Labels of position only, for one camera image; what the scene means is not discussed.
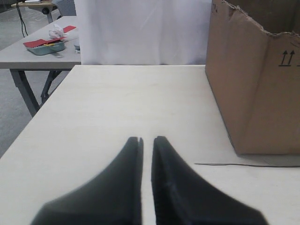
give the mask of arrow symbol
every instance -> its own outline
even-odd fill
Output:
[[[290,60],[289,60],[289,65],[291,64],[291,61],[292,61],[292,57],[293,55],[295,54],[294,50],[290,53],[291,57],[290,57]]]
[[[285,52],[283,53],[283,59],[282,59],[281,65],[283,65],[283,63],[285,62],[286,55],[287,55],[287,50],[285,50]]]

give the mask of desk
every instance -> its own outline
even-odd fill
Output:
[[[26,225],[41,206],[101,172],[130,136],[144,139],[142,216],[155,224],[153,140],[165,135],[211,184],[258,208],[270,225],[300,221],[299,157],[238,157],[204,66],[75,66],[0,160],[1,225]]]
[[[69,25],[77,26],[76,16],[63,16],[55,21],[61,27]],[[34,41],[40,38],[49,38],[49,30],[53,29],[53,24],[49,24],[42,29],[30,34],[20,41],[0,51],[0,68],[10,69],[16,87],[19,89],[32,116],[40,109],[31,87],[26,79],[25,71],[47,70],[50,71],[42,92],[42,100],[47,99],[47,92],[52,80],[57,75],[56,71],[71,70],[74,65],[81,64],[80,54],[75,52],[74,41],[78,38],[78,30],[67,33],[66,49],[54,54],[36,56],[26,50],[24,42]]]
[[[32,4],[26,2],[20,2],[19,7],[28,7],[37,10],[39,12],[42,12],[43,14],[47,15],[47,19],[49,23],[53,22],[51,12],[55,9],[56,6],[52,4],[51,0],[45,0],[42,1],[41,3],[32,3]]]

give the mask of cardboard edge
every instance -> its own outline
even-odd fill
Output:
[[[300,35],[297,34],[297,33],[295,33],[294,31],[293,32],[271,33],[269,31],[265,30],[264,27],[259,22],[257,22],[255,19],[253,19],[252,17],[250,17],[248,15],[248,13],[246,11],[244,11],[243,9],[241,9],[239,6],[235,6],[235,5],[227,2],[226,0],[222,0],[222,3],[225,3],[226,5],[228,5],[233,10],[241,12],[248,20],[250,20],[251,22],[253,22],[253,24],[255,24],[262,32],[266,33],[270,37],[277,38],[277,37],[280,37],[282,35],[291,35],[291,36],[295,36],[295,37],[299,37],[300,38]]]

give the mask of wire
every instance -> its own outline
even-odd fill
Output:
[[[195,163],[195,165],[208,165],[208,166],[249,166],[249,167],[264,167],[264,168],[300,168],[300,165],[251,165],[251,164],[239,164],[239,163]]]
[[[21,14],[21,11],[20,11],[19,2],[17,2],[16,7],[17,7],[17,11],[18,11],[18,14],[19,14],[19,17],[20,17],[20,21],[21,21],[23,37],[25,37],[24,31],[23,31],[23,26],[24,26],[24,29],[25,29],[25,33],[26,33],[26,35],[28,36],[27,29],[26,29],[26,25],[25,25],[25,22],[24,22],[24,20],[23,20],[23,18],[22,18],[22,14]]]

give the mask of teal tray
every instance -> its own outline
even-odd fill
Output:
[[[54,43],[54,45],[52,46],[42,45],[35,48],[27,48],[27,50],[32,52],[35,55],[47,55],[51,53],[60,52],[65,48],[66,48],[65,43],[63,41],[59,41]]]

